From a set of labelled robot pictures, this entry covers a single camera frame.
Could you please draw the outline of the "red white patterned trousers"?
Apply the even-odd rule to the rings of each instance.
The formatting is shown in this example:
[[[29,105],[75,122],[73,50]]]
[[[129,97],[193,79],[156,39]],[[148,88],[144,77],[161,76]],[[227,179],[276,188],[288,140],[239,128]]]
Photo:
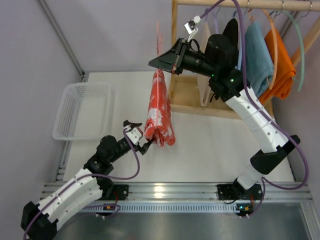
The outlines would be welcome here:
[[[157,69],[153,75],[144,137],[154,140],[158,147],[173,146],[176,137],[172,125],[171,103],[164,72]]]

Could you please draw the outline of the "pink wire hanger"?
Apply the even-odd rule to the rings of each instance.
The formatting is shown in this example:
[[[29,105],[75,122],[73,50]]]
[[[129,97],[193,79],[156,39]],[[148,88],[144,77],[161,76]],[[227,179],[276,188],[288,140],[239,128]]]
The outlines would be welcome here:
[[[160,56],[161,53],[161,46],[162,46],[162,40],[163,40],[163,36],[162,34],[160,34],[160,24],[159,22],[157,22],[156,24],[156,33],[157,33],[157,39],[156,39],[156,52],[157,52],[157,56]],[[156,84],[157,84],[157,118],[156,118],[156,123],[157,123],[157,127],[159,128],[161,126],[161,110],[159,107],[159,103],[160,103],[160,87],[159,87],[159,82],[160,82],[160,75],[159,75],[159,69],[156,70]]]

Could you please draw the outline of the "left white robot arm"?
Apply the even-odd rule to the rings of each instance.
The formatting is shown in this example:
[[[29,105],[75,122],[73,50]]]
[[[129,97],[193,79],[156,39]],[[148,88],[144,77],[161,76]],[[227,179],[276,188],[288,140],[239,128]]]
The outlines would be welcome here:
[[[140,127],[141,123],[124,121],[122,139],[117,140],[112,135],[104,136],[96,152],[73,178],[39,202],[28,202],[22,211],[22,238],[52,240],[74,215],[92,202],[109,197],[114,180],[117,179],[110,175],[114,169],[113,163],[129,152],[135,158],[138,153],[144,155],[154,142],[154,138],[150,137],[140,145],[140,140],[144,137]]]

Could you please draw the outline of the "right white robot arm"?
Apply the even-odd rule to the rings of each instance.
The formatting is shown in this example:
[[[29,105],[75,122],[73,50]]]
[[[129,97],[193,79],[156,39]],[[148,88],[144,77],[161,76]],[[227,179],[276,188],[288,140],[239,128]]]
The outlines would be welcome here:
[[[237,46],[224,34],[213,34],[204,51],[194,50],[195,39],[179,38],[165,53],[148,65],[180,75],[184,70],[208,77],[216,99],[221,99],[244,121],[256,138],[260,150],[250,158],[248,167],[231,184],[219,184],[221,201],[260,200],[258,181],[272,172],[300,143],[297,135],[286,136],[273,121],[253,89],[244,86],[243,74],[232,65]]]

